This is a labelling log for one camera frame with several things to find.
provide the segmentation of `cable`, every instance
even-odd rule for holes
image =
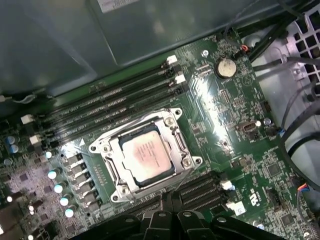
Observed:
[[[307,57],[289,56],[289,57],[287,57],[287,61],[288,61],[288,63],[301,63],[301,64],[320,66],[320,59],[312,59],[312,58],[307,58]],[[267,70],[270,68],[274,68],[274,67],[279,66],[281,64],[283,64],[282,60],[278,59],[278,60],[274,60],[272,62],[268,62],[263,65],[254,66],[253,70],[255,72],[263,71],[263,70]]]
[[[307,177],[298,167],[297,165],[292,161],[291,157],[288,155],[288,152],[286,150],[285,143],[283,141],[280,141],[278,145],[280,151],[283,154],[283,159],[289,164],[289,166],[292,168],[292,170],[301,178],[305,180],[305,182],[309,185],[309,187],[313,188],[314,190],[320,192],[320,186],[316,184],[314,181],[312,181],[309,177]]]
[[[299,95],[306,89],[308,88],[314,88],[316,86],[316,81],[313,81],[305,86],[303,86],[302,88],[298,89],[289,99],[287,105],[286,105],[286,109],[282,118],[282,122],[281,122],[281,129],[285,130],[286,129],[286,120],[288,118],[289,115],[289,111],[291,109],[291,107],[293,106],[294,102],[296,101],[296,99],[299,97]]]
[[[320,100],[314,101],[309,107],[307,107],[288,127],[283,134],[281,140],[285,143],[288,138],[310,117],[315,115],[320,109]]]
[[[300,3],[299,5],[294,7],[294,9],[300,13],[304,13],[317,6],[318,4],[319,0],[313,0],[310,3],[309,1],[304,1],[303,3]],[[251,62],[255,61],[274,42],[274,40],[283,33],[287,26],[295,20],[291,14],[286,14],[283,19],[283,21],[274,26],[264,36],[264,38],[256,44],[255,48],[251,50],[250,54],[248,55]]]
[[[290,158],[295,154],[295,152],[305,143],[311,142],[313,140],[320,141],[320,131],[314,132],[310,134],[309,136],[306,136],[299,141],[297,141],[288,151],[288,155]]]
[[[233,41],[231,39],[228,38],[227,34],[231,28],[231,26],[240,18],[240,16],[245,12],[247,11],[249,8],[251,8],[253,5],[255,5],[256,3],[260,2],[261,0],[253,0],[249,5],[247,5],[244,9],[242,9],[242,11],[238,12],[234,19],[231,20],[228,25],[226,26],[225,30],[224,30],[224,33],[223,33],[223,38],[231,45],[233,46],[236,46],[238,48],[241,48],[242,47],[242,44],[241,43],[238,43],[236,41]]]
[[[298,11],[295,11],[293,8],[291,8],[289,5],[285,3],[283,0],[277,0],[278,4],[288,13],[292,14],[293,16],[296,16],[298,19],[303,19],[305,16],[301,14]]]

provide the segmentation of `integrated circuit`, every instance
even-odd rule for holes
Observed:
[[[289,213],[289,214],[281,217],[281,222],[282,222],[283,226],[286,227],[286,226],[293,224],[295,222],[295,220],[292,217],[292,215]]]
[[[268,168],[270,176],[275,176],[275,175],[278,175],[279,173],[281,173],[281,169],[280,169],[278,163],[273,163],[272,165],[268,166],[267,168]]]

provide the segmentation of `screw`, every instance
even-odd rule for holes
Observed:
[[[183,213],[183,216],[185,216],[185,217],[191,217],[192,214],[191,214],[191,212],[189,212],[189,211],[185,211],[185,212]]]
[[[185,168],[188,168],[191,166],[191,161],[188,159],[188,158],[185,158],[182,160],[182,165],[185,167]]]
[[[266,125],[266,126],[270,126],[272,124],[272,121],[270,118],[266,117],[264,120],[263,120],[263,124]]]
[[[209,51],[208,50],[203,50],[201,53],[202,57],[206,58],[209,56]]]
[[[300,69],[295,69],[295,70],[293,70],[293,73],[296,74],[296,75],[298,75],[298,74],[301,73],[301,70],[300,70]]]
[[[111,150],[111,147],[109,145],[104,145],[103,146],[103,151],[110,152],[110,150]]]
[[[172,126],[172,125],[175,123],[175,121],[174,121],[174,119],[173,119],[172,117],[167,117],[167,118],[164,120],[164,123],[165,123],[165,125],[167,125],[167,126]]]
[[[226,222],[227,222],[227,220],[226,220],[224,217],[218,217],[218,218],[217,218],[217,221],[218,221],[219,223],[226,223]]]

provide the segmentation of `cpu socket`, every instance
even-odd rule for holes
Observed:
[[[101,154],[116,191],[113,202],[132,202],[179,183],[203,160],[191,156],[177,120],[180,108],[152,111],[102,134],[90,146]]]

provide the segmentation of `motherboard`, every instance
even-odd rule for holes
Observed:
[[[320,239],[251,63],[219,33],[25,107],[0,136],[0,240],[71,239],[170,191],[208,221]]]

